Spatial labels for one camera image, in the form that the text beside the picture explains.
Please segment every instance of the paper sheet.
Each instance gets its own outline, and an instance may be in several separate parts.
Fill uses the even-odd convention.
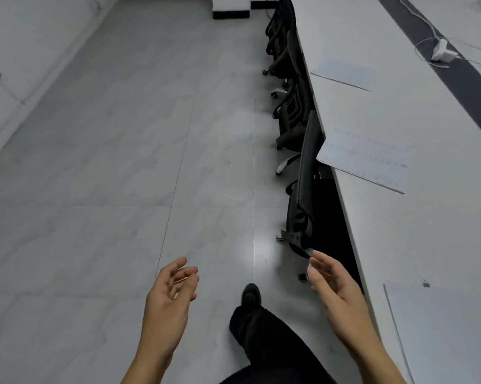
[[[411,150],[334,129],[326,134],[317,160],[403,194],[411,166]]]
[[[481,303],[472,293],[384,288],[414,384],[481,384]]]
[[[368,91],[373,90],[376,76],[375,70],[333,58],[324,59],[312,74]]]

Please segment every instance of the grey floor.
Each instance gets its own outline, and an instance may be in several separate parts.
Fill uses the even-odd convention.
[[[355,365],[275,242],[291,155],[275,151],[279,82],[265,11],[215,21],[211,0],[121,0],[0,153],[0,383],[119,382],[160,265],[199,266],[164,383],[248,364],[228,333],[245,284],[342,383]]]

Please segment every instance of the power adapter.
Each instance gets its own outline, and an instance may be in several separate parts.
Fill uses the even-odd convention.
[[[443,38],[439,40],[439,43],[434,48],[431,60],[434,62],[450,63],[459,55],[456,51],[447,49],[448,40]]]

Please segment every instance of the foot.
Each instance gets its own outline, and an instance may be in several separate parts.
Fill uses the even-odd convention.
[[[260,306],[262,304],[262,296],[256,284],[250,283],[244,288],[241,304],[242,306]]]

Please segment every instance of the left hand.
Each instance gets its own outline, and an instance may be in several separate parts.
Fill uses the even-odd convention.
[[[196,299],[198,268],[183,268],[186,263],[187,258],[178,258],[162,268],[146,297],[135,361],[162,374],[184,334],[189,305]]]

